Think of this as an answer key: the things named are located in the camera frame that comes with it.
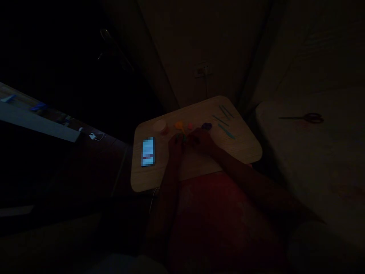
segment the white table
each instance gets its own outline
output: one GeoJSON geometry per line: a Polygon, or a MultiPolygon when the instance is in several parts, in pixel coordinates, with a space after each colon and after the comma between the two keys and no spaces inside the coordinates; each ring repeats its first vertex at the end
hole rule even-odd
{"type": "MultiPolygon", "coordinates": [[[[245,121],[243,121],[232,102],[227,97],[216,96],[143,122],[136,128],[130,178],[130,183],[134,191],[141,192],[160,186],[168,161],[167,143],[173,135],[181,132],[174,127],[177,121],[183,121],[186,134],[191,132],[187,128],[188,123],[193,123],[193,128],[201,127],[203,123],[212,123],[213,127],[209,132],[215,143],[243,163],[256,162],[262,156],[261,145],[245,121]],[[219,105],[224,105],[234,118],[229,116],[230,121],[228,121],[219,109],[219,105]],[[229,126],[224,125],[212,117],[212,115],[225,121],[229,126]],[[160,119],[164,119],[170,129],[169,133],[165,136],[155,133],[152,129],[153,124],[160,119]],[[218,123],[232,133],[236,139],[234,140],[227,136],[218,127],[218,123]],[[151,167],[141,167],[142,141],[148,137],[155,137],[156,163],[151,167]]],[[[210,157],[198,154],[191,148],[187,148],[183,156],[179,180],[186,180],[221,170],[221,167],[210,157]]]]}

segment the white cable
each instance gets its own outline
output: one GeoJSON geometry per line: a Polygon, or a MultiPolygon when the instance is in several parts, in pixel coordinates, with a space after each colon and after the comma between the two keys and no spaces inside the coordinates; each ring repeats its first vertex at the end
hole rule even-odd
{"type": "Polygon", "coordinates": [[[103,136],[99,140],[97,140],[97,139],[94,139],[94,140],[95,141],[100,141],[102,138],[104,138],[104,135],[105,135],[105,133],[103,133],[103,136]]]}
{"type": "Polygon", "coordinates": [[[156,188],[155,189],[155,191],[153,192],[153,194],[152,194],[152,199],[151,199],[151,204],[149,205],[149,214],[151,215],[151,207],[152,207],[152,202],[153,202],[153,196],[155,196],[155,192],[156,192],[156,190],[157,189],[159,189],[159,187],[158,188],[156,188]]]}

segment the phone screen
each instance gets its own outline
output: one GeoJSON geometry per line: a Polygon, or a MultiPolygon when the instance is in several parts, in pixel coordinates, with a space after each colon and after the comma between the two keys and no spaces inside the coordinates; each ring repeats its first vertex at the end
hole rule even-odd
{"type": "Polygon", "coordinates": [[[143,167],[155,164],[155,139],[149,137],[142,142],[142,165],[143,167]]]}

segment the play dough container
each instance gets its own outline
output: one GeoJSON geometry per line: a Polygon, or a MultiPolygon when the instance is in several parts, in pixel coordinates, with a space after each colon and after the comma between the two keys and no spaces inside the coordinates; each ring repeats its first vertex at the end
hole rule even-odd
{"type": "Polygon", "coordinates": [[[168,126],[165,120],[158,120],[153,125],[153,131],[161,135],[168,134],[168,126]]]}

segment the finger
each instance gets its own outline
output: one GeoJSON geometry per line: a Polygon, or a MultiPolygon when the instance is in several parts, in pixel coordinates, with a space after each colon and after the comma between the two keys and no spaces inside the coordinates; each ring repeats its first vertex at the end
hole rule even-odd
{"type": "Polygon", "coordinates": [[[189,136],[191,135],[191,136],[199,137],[200,130],[201,130],[201,128],[198,128],[198,127],[197,127],[197,128],[196,128],[196,129],[194,129],[192,132],[190,132],[189,136]]]}
{"type": "Polygon", "coordinates": [[[173,145],[173,144],[176,144],[176,139],[177,139],[177,134],[175,134],[173,137],[171,137],[170,141],[168,142],[169,145],[173,145]]]}
{"type": "Polygon", "coordinates": [[[179,137],[178,137],[178,140],[177,140],[177,145],[181,145],[183,143],[183,140],[184,140],[184,134],[180,134],[179,137]]]}
{"type": "Polygon", "coordinates": [[[199,138],[195,136],[189,136],[186,143],[188,146],[195,147],[197,144],[199,144],[199,138]]]}

